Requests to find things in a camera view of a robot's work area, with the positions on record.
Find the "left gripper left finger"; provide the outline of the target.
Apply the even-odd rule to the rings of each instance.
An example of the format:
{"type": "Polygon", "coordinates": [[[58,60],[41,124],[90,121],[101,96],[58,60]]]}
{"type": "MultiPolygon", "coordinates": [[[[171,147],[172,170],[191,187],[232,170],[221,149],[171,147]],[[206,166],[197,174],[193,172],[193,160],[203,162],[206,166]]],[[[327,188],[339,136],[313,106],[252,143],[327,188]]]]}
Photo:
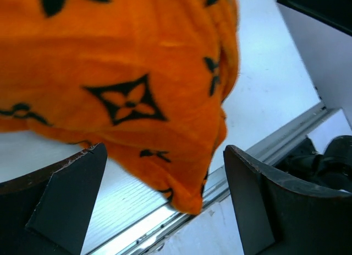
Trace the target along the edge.
{"type": "Polygon", "coordinates": [[[99,143],[1,183],[1,254],[80,254],[107,162],[99,143]]]}

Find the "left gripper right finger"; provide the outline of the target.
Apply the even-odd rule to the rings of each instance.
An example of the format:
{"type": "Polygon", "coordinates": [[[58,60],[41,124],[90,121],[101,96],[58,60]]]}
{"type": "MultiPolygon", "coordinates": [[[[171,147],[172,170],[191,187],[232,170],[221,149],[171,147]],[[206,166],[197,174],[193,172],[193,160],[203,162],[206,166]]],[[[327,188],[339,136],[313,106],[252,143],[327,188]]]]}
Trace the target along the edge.
{"type": "Polygon", "coordinates": [[[351,254],[351,194],[301,180],[236,146],[225,172],[245,254],[351,254]]]}

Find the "orange patterned pillowcase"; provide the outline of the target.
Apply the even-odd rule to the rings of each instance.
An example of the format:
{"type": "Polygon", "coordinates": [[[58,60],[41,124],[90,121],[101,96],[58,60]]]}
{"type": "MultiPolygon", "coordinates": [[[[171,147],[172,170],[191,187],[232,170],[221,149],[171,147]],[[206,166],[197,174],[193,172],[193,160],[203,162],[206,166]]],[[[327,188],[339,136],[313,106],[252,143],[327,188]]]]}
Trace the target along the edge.
{"type": "Polygon", "coordinates": [[[200,213],[238,78],[237,0],[1,0],[1,132],[108,156],[200,213]]]}

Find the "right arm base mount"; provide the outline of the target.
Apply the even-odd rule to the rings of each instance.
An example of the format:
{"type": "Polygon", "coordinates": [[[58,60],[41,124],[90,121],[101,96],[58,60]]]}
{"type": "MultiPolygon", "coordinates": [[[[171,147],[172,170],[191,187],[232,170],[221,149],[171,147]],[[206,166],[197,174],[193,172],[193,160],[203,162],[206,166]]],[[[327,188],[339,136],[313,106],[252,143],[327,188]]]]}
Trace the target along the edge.
{"type": "Polygon", "coordinates": [[[335,137],[322,154],[305,138],[275,167],[301,180],[350,193],[351,136],[335,137]]]}

